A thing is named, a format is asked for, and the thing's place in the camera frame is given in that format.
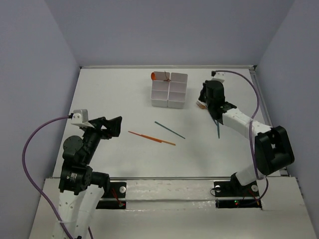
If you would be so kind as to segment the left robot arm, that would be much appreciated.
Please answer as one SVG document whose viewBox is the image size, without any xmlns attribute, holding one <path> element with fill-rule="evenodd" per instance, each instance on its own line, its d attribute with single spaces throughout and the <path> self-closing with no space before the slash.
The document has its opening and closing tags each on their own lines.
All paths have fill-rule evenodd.
<svg viewBox="0 0 319 239">
<path fill-rule="evenodd" d="M 53 239 L 84 239 L 90 232 L 99 200 L 110 192 L 110 176 L 90 167 L 93 155 L 103 139 L 118 137 L 122 117 L 89 120 L 85 110 L 71 115 L 72 125 L 83 130 L 82 137 L 73 135 L 63 143 L 63 164 L 59 181 L 58 217 Z"/>
</svg>

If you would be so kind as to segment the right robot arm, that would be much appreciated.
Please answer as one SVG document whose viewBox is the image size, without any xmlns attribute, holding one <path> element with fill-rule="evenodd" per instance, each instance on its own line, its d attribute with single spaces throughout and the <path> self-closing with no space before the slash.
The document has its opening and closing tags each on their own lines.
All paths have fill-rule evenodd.
<svg viewBox="0 0 319 239">
<path fill-rule="evenodd" d="M 247 138 L 253 151 L 253 163 L 231 175 L 230 181 L 221 186 L 221 191 L 241 195 L 249 184 L 294 163 L 294 153 L 285 128 L 271 127 L 242 113 L 225 100 L 220 81 L 205 81 L 198 100 L 204 103 L 214 121 Z"/>
</svg>

